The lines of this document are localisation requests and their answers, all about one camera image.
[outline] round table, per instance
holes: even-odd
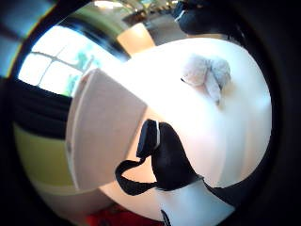
[[[182,65],[191,53],[228,61],[231,81],[219,105],[204,87],[181,81]],[[144,119],[173,126],[191,165],[210,186],[239,182],[260,163],[271,134],[271,99],[261,70],[246,49],[225,40],[176,40],[134,56],[109,75],[148,104]],[[137,160],[138,138],[139,134],[128,159]],[[140,182],[155,180],[150,159],[125,175]],[[155,189],[129,196],[115,181],[100,190],[141,216],[162,218]]]

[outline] black strap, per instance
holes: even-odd
[[[140,183],[136,181],[129,180],[122,176],[122,173],[131,168],[138,167],[145,162],[145,158],[141,158],[139,162],[135,162],[132,160],[125,160],[121,162],[117,168],[115,169],[116,179],[122,188],[122,190],[128,195],[139,195],[147,190],[155,187],[157,185],[156,182],[152,183]]]

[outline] red object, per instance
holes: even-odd
[[[118,204],[86,217],[90,226],[164,226],[161,221],[141,217]]]

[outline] stuffed animal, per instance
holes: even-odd
[[[204,85],[217,104],[221,99],[221,90],[230,81],[230,65],[219,56],[206,58],[192,54],[184,62],[182,73],[183,82],[193,87]]]

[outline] window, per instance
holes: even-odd
[[[80,78],[94,68],[106,73],[121,62],[80,33],[54,26],[34,45],[19,79],[58,94],[73,96]]]

